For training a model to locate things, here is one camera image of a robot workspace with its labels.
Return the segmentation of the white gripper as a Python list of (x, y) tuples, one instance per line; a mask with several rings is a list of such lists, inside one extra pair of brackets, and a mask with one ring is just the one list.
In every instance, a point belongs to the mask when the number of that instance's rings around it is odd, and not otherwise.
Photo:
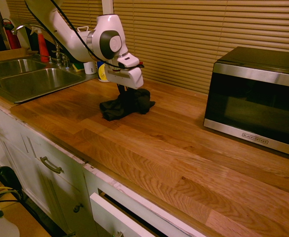
[(105, 74), (108, 81), (118, 84), (117, 88), (120, 94), (123, 94), (123, 88), (126, 93), (128, 91), (128, 87), (138, 89), (144, 84), (143, 75), (140, 68), (130, 70), (121, 69), (120, 71), (115, 71), (108, 65), (105, 65)]

